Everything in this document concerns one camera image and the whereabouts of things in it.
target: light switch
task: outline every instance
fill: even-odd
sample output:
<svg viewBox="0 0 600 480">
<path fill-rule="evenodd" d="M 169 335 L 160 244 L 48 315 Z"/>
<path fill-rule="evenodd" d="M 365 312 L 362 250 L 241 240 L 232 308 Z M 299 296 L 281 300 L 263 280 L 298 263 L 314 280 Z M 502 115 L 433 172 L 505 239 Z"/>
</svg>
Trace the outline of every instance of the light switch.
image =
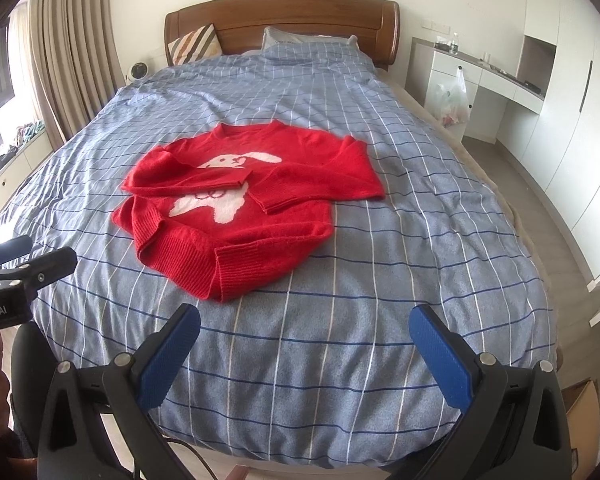
<svg viewBox="0 0 600 480">
<path fill-rule="evenodd" d="M 431 28 L 436 32 L 441 32 L 442 34 L 449 34 L 451 32 L 451 27 L 448 25 L 443 25 L 443 23 L 431 22 Z"/>
</svg>

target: striped pillow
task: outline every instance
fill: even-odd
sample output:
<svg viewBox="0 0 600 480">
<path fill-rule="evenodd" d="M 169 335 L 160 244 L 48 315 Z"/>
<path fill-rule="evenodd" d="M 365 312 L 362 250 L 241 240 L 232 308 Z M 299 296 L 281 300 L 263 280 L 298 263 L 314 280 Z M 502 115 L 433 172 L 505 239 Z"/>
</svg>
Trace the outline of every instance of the striped pillow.
<svg viewBox="0 0 600 480">
<path fill-rule="evenodd" d="M 222 56 L 222 48 L 214 24 L 209 23 L 171 41 L 169 54 L 174 65 L 194 62 L 205 57 Z"/>
</svg>

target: metal screw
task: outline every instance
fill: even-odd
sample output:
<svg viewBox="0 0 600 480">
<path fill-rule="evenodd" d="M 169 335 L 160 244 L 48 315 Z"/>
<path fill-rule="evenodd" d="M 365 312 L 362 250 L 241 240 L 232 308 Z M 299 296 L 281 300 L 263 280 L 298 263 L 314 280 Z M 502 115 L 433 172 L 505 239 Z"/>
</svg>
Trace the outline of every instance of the metal screw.
<svg viewBox="0 0 600 480">
<path fill-rule="evenodd" d="M 482 352 L 480 354 L 480 362 L 486 366 L 493 366 L 496 364 L 496 357 L 489 352 Z"/>
<path fill-rule="evenodd" d="M 126 352 L 122 352 L 122 354 L 116 355 L 113 359 L 113 362 L 116 366 L 127 366 L 131 362 L 131 354 Z"/>
<path fill-rule="evenodd" d="M 69 361 L 62 361 L 58 365 L 58 373 L 65 374 L 71 369 L 71 363 Z"/>
<path fill-rule="evenodd" d="M 540 369 L 543 372 L 553 372 L 554 371 L 554 366 L 547 360 L 543 359 L 542 361 L 540 361 Z"/>
</svg>

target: white dog design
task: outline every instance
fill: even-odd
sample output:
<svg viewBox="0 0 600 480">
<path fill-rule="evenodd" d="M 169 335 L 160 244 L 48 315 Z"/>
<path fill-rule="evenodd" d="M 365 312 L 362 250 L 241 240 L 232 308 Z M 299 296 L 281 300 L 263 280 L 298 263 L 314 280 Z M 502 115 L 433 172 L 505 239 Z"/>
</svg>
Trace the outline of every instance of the white dog design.
<svg viewBox="0 0 600 480">
<path fill-rule="evenodd" d="M 198 166 L 199 168 L 243 168 L 247 158 L 256 158 L 263 162 L 276 164 L 282 159 L 269 153 L 249 152 L 244 155 L 235 155 L 229 153 L 227 155 L 218 155 L 210 161 Z M 169 216 L 182 215 L 199 207 L 209 206 L 214 209 L 214 221 L 217 224 L 228 224 L 231 222 L 235 214 L 244 205 L 244 195 L 249 189 L 249 184 L 246 182 L 238 189 L 217 189 L 214 191 L 203 191 L 193 195 L 185 195 L 176 200 L 173 208 L 169 212 Z"/>
</svg>

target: white plastic bag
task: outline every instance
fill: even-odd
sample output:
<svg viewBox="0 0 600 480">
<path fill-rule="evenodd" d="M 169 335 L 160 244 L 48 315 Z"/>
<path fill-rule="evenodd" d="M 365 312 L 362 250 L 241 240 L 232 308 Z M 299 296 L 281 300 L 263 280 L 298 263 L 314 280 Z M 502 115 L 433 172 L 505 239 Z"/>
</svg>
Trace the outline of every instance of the white plastic bag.
<svg viewBox="0 0 600 480">
<path fill-rule="evenodd" d="M 434 103 L 434 117 L 446 128 L 469 121 L 469 101 L 462 69 L 458 67 L 456 79 L 449 85 L 438 85 Z"/>
</svg>

